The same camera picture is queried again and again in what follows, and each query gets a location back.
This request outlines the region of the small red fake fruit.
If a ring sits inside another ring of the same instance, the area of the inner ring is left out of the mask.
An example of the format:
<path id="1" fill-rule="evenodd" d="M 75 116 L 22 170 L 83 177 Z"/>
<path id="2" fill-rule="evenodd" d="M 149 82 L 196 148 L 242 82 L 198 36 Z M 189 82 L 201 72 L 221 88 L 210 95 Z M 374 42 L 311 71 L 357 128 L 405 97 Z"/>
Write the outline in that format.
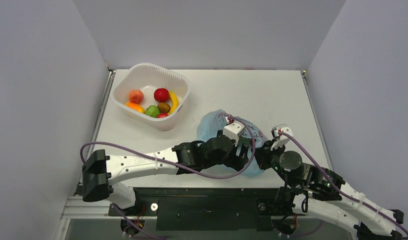
<path id="1" fill-rule="evenodd" d="M 165 118 L 165 117 L 167 117 L 167 116 L 168 116 L 167 113 L 160 113 L 160 114 L 157 116 L 157 118 Z"/>

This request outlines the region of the yellow fake fruit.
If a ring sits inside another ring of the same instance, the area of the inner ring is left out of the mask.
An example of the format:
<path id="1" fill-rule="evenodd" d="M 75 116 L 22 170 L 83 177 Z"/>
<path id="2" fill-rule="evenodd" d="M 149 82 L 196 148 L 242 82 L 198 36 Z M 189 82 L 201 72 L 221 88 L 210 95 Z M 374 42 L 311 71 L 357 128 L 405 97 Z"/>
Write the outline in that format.
<path id="1" fill-rule="evenodd" d="M 170 108 L 170 111 L 168 112 L 168 115 L 171 115 L 175 112 L 175 110 L 179 106 L 179 100 L 177 98 L 177 95 L 173 91 L 169 91 L 169 97 L 172 102 L 172 106 Z"/>

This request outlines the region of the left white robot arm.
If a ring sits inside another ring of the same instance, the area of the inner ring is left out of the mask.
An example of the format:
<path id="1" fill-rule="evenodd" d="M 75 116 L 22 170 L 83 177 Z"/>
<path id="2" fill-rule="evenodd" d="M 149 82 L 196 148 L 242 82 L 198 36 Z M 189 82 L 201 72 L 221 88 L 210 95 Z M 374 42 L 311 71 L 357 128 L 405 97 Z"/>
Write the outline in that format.
<path id="1" fill-rule="evenodd" d="M 81 157 L 82 200 L 107 200 L 128 215 L 140 211 L 141 201 L 132 187 L 123 181 L 153 175 L 203 175 L 202 170 L 225 165 L 242 171 L 249 165 L 249 147 L 223 134 L 207 141 L 196 140 L 152 153 L 130 150 L 131 155 L 110 155 L 95 150 L 88 158 Z"/>

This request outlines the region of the light blue plastic bag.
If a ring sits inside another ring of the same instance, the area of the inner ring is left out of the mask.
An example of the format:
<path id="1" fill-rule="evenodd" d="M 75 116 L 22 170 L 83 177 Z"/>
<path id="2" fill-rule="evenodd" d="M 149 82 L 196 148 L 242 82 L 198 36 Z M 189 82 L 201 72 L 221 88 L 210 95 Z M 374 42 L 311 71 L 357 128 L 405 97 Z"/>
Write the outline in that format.
<path id="1" fill-rule="evenodd" d="M 197 140 L 206 142 L 210 138 L 216 137 L 218 131 L 222 130 L 226 125 L 226 117 L 228 116 L 230 116 L 230 114 L 222 109 L 204 115 L 197 127 Z M 241 117 L 239 117 L 239 119 L 252 131 L 256 148 L 261 147 L 263 143 L 268 140 L 255 124 Z M 264 171 L 257 166 L 257 161 L 254 158 L 250 166 L 242 173 L 242 175 L 253 178 L 260 176 L 263 172 Z"/>

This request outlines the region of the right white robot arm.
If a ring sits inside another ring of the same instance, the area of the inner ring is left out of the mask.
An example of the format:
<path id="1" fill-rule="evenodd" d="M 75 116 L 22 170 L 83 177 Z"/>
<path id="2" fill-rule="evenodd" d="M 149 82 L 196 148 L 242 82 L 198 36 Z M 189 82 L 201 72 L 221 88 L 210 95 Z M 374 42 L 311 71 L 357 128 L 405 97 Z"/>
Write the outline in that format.
<path id="1" fill-rule="evenodd" d="M 252 149 L 262 170 L 272 168 L 283 180 L 274 208 L 285 215 L 310 215 L 335 224 L 360 240 L 408 240 L 404 213 L 369 200 L 343 177 L 321 167 L 290 135 L 281 135 Z"/>

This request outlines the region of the red fake apple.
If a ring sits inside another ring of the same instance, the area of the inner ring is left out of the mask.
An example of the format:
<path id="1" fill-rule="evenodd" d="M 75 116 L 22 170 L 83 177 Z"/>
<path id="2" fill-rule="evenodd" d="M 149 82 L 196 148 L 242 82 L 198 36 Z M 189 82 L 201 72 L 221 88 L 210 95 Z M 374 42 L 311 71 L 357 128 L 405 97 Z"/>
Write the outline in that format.
<path id="1" fill-rule="evenodd" d="M 166 88 L 157 88 L 154 91 L 153 96 L 157 102 L 162 103 L 162 102 L 167 102 L 169 100 L 170 93 Z"/>

